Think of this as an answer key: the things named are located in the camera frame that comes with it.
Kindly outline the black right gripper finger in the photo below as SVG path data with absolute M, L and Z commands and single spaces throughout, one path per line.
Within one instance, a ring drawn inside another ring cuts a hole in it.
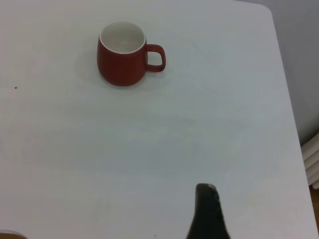
M 217 189 L 199 183 L 195 189 L 195 210 L 188 239 L 229 239 Z

